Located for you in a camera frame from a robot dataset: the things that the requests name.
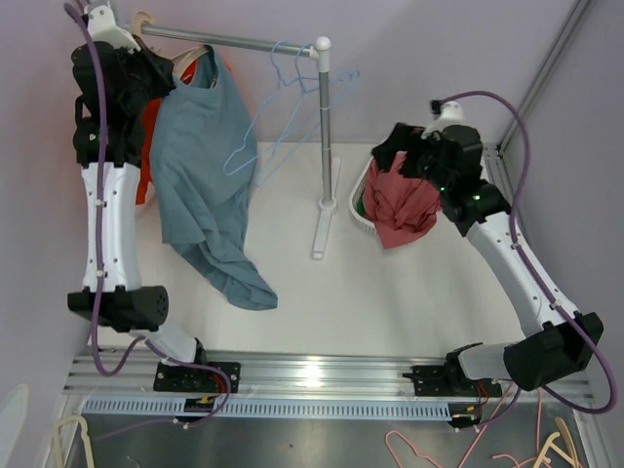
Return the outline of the orange t shirt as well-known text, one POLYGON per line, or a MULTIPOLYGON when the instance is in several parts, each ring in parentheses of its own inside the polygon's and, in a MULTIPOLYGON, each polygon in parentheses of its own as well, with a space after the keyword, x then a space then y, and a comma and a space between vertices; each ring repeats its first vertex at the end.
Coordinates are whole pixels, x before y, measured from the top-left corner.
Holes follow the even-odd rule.
POLYGON ((162 98, 156 98, 151 100, 143 112, 142 125, 145 129, 145 139, 141 149, 141 168, 140 179, 136 190, 136 205, 144 205, 146 203, 147 193, 149 187, 152 185, 152 175, 150 169, 150 150, 152 146, 152 139, 154 129, 158 117, 160 107, 162 105, 162 98))

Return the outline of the beige wooden hanger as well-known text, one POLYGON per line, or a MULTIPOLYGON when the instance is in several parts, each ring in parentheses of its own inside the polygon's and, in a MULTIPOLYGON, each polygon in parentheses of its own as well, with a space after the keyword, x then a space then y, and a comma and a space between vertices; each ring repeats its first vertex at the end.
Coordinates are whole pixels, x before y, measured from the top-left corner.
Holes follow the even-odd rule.
POLYGON ((143 35, 142 28, 152 25, 154 18, 145 11, 138 11, 134 14, 131 23, 131 33, 134 36, 141 37, 143 35))
POLYGON ((174 76, 183 84, 189 85, 197 69, 197 60, 211 51, 211 46, 202 44, 172 58, 174 76))

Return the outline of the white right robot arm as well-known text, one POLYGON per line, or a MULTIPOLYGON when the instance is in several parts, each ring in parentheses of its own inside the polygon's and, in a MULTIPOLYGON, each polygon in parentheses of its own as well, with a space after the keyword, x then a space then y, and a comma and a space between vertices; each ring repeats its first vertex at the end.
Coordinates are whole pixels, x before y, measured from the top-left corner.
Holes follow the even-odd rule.
POLYGON ((525 391, 584 371, 597 357, 604 324, 557 291, 520 236, 512 207, 482 177, 479 132, 462 124, 440 131, 398 123, 371 151, 383 172, 430 185, 446 218, 482 256, 508 296, 524 334, 514 343, 466 345, 447 355, 449 391, 462 395, 479 380, 510 380, 525 391))

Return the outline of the green t shirt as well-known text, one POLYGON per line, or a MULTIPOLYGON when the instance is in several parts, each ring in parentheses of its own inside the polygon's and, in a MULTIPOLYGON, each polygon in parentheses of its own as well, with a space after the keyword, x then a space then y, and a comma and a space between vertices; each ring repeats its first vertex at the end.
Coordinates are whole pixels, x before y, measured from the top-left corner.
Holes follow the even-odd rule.
POLYGON ((361 190, 360 194, 357 197, 357 202, 356 202, 356 213, 362 217, 362 218, 366 218, 367 217, 367 212, 365 209, 365 205, 364 205, 364 190, 361 190))

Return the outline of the grey blue t shirt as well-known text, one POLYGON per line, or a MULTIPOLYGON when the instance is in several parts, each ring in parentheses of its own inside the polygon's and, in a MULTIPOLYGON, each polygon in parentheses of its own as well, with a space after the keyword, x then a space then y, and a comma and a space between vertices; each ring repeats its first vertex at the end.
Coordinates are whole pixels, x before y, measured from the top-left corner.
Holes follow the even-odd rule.
POLYGON ((156 119, 150 172, 162 239, 222 293, 247 310, 278 296, 245 255, 257 142, 223 57, 208 47, 189 82, 175 80, 156 119))

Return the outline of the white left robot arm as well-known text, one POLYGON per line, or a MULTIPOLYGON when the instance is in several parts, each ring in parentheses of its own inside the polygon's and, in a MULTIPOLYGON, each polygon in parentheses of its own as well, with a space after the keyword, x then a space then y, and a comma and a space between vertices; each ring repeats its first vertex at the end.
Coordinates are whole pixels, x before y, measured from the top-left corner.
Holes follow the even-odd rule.
POLYGON ((150 101, 172 90, 173 66, 147 50, 103 41, 77 48, 71 59, 81 90, 73 145, 87 196, 88 254, 83 286, 68 294, 68 308, 90 321, 94 348, 101 328, 144 340, 178 365, 178 383, 201 390, 210 367, 198 360, 200 343, 170 317, 166 289, 143 284, 137 258, 142 117, 150 101))

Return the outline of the dusty red t shirt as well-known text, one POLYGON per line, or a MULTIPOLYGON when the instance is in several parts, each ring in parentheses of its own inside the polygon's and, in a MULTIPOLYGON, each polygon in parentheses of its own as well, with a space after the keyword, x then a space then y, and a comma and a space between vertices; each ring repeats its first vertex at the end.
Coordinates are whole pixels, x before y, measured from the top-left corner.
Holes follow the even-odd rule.
POLYGON ((383 172, 372 160, 364 179, 366 219, 372 222, 386 250, 424 237, 435 226, 442 209, 439 191, 431 183, 400 173, 406 156, 406 152, 398 152, 389 172, 383 172))

